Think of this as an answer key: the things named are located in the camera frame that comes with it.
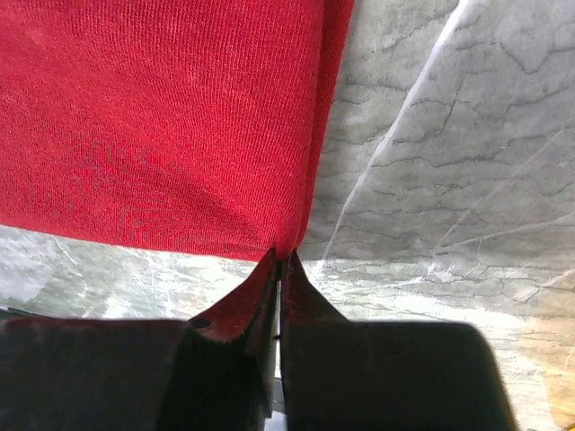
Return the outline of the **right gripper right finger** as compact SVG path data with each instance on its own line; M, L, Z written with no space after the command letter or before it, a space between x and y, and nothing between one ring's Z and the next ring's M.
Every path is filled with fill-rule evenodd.
M494 356L472 325L351 321L282 266L280 369L290 430L513 430Z

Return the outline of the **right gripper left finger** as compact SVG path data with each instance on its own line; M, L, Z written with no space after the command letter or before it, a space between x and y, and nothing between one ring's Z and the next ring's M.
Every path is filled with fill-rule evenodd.
M1 321L4 430L261 430L279 261L186 320Z

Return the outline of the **dark red t-shirt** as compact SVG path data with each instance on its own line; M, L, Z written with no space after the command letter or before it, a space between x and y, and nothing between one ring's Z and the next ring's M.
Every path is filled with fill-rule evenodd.
M305 236L352 9L2 2L2 224L288 256Z

